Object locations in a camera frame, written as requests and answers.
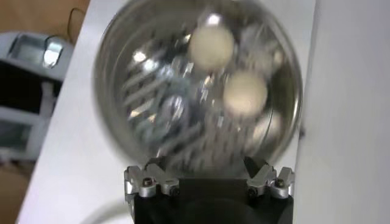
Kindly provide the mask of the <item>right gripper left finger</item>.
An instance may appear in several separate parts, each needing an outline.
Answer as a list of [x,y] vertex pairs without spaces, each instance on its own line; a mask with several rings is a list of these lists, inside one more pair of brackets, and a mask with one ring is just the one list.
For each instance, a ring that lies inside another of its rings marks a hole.
[[166,171],[165,156],[150,159],[143,168],[128,166],[124,171],[124,198],[133,202],[136,196],[152,198],[157,194],[169,197],[180,195],[180,181]]

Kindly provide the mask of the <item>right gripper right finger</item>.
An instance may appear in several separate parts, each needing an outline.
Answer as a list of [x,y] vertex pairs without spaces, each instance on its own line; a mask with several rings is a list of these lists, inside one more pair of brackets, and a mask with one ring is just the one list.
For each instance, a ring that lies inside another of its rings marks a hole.
[[246,184],[248,196],[257,198],[264,194],[270,194],[276,199],[287,199],[290,188],[295,182],[295,173],[290,167],[282,167],[279,173],[265,160],[256,162],[252,157],[245,156],[243,159],[250,178]]

